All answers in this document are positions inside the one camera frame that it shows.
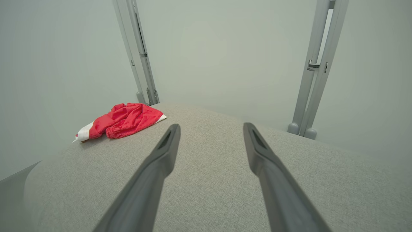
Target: gray wall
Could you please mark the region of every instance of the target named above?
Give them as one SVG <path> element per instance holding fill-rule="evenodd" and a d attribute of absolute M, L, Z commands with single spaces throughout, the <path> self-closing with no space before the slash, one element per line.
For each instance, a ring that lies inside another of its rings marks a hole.
<path fill-rule="evenodd" d="M 287 130 L 316 0 L 136 3 L 161 102 Z"/>
<path fill-rule="evenodd" d="M 0 180 L 136 92 L 111 0 L 0 2 Z"/>
<path fill-rule="evenodd" d="M 410 0 L 349 1 L 316 140 L 410 165 L 411 11 Z"/>

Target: gray metal frame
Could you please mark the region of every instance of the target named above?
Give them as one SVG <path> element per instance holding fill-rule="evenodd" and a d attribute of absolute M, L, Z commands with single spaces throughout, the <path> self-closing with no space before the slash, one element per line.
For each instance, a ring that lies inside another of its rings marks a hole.
<path fill-rule="evenodd" d="M 332 67 L 348 3 L 349 0 L 335 1 L 328 37 L 326 39 L 325 49 L 319 66 L 319 73 L 316 77 L 309 105 L 300 127 L 300 135 L 307 138 L 315 139 L 316 137 L 317 132 L 312 128 L 312 125 L 322 98 L 323 90 L 325 89 L 326 81 L 328 80 L 329 71 Z"/>
<path fill-rule="evenodd" d="M 127 56 L 129 57 L 130 60 L 130 67 L 132 69 L 133 72 L 133 76 L 134 76 L 134 80 L 136 81 L 136 85 L 137 85 L 137 90 L 138 92 L 136 93 L 137 95 L 137 99 L 139 101 L 139 103 L 144 103 L 147 105 L 147 102 L 145 101 L 144 95 L 143 95 L 143 90 L 142 90 L 142 85 L 139 81 L 139 77 L 137 75 L 137 71 L 134 68 L 135 66 L 135 61 L 133 60 L 133 56 L 131 54 L 131 50 L 130 50 L 130 46 L 129 46 L 129 42 L 127 40 L 126 37 L 126 31 L 124 29 L 124 25 L 123 25 L 123 21 L 122 21 L 122 17 L 120 14 L 120 9 L 119 9 L 119 5 L 117 3 L 118 0 L 113 0 L 113 6 L 115 8 L 115 13 L 116 13 L 116 17 L 117 17 L 117 21 L 119 23 L 119 27 L 120 27 L 120 33 L 122 34 L 122 38 L 123 38 L 123 42 L 124 42 L 124 46 L 126 48 L 126 53 Z"/>
<path fill-rule="evenodd" d="M 313 20 L 312 32 L 309 41 L 309 48 L 306 55 L 306 60 L 303 69 L 302 81 L 300 83 L 299 94 L 297 96 L 295 113 L 292 123 L 288 126 L 288 132 L 299 134 L 302 120 L 304 118 L 313 77 L 314 69 L 312 63 L 318 61 L 319 50 L 322 44 L 323 31 L 325 30 L 326 17 L 330 8 L 330 0 L 318 0 L 316 4 L 315 17 Z"/>
<path fill-rule="evenodd" d="M 145 38 L 142 33 L 142 27 L 139 19 L 139 13 L 137 7 L 134 5 L 133 0 L 126 0 L 129 14 L 131 17 L 131 23 L 133 27 L 133 33 L 136 38 L 137 46 L 140 53 L 140 61 L 143 65 L 143 71 L 147 82 L 147 95 L 149 97 L 149 105 L 159 103 L 159 97 L 156 91 L 155 82 L 153 80 L 152 69 L 150 67 L 149 57 L 147 54 Z"/>

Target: fabric texture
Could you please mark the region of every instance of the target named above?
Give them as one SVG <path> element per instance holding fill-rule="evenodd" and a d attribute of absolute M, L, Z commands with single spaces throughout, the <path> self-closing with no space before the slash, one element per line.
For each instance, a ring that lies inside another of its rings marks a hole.
<path fill-rule="evenodd" d="M 95 139 L 102 134 L 110 139 L 123 138 L 143 130 L 166 116 L 159 110 L 141 103 L 115 105 L 109 113 L 80 129 L 76 140 Z"/>
<path fill-rule="evenodd" d="M 154 231 L 270 231 L 243 122 L 156 104 L 168 120 L 121 140 L 71 144 L 28 175 L 24 202 L 37 231 L 92 231 L 166 129 L 181 126 Z M 411 231 L 411 171 L 256 124 L 332 231 Z"/>

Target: clothing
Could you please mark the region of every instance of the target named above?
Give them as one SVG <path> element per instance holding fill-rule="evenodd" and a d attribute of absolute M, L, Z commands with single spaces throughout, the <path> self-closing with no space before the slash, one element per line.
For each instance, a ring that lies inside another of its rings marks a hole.
<path fill-rule="evenodd" d="M 80 129 L 76 141 L 95 139 L 104 133 L 110 139 L 123 138 L 165 118 L 161 111 L 142 103 L 118 104 L 109 113 Z"/>

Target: gray cushion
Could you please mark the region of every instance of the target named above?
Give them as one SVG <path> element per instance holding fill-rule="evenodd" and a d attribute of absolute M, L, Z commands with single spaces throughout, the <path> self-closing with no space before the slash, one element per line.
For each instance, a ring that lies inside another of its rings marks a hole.
<path fill-rule="evenodd" d="M 269 231 L 259 180 L 249 169 L 242 121 L 157 104 L 168 118 L 134 135 L 74 143 L 40 162 L 24 200 L 38 231 L 91 231 L 173 123 L 181 126 L 154 231 Z M 410 173 L 256 125 L 334 231 L 412 229 Z"/>

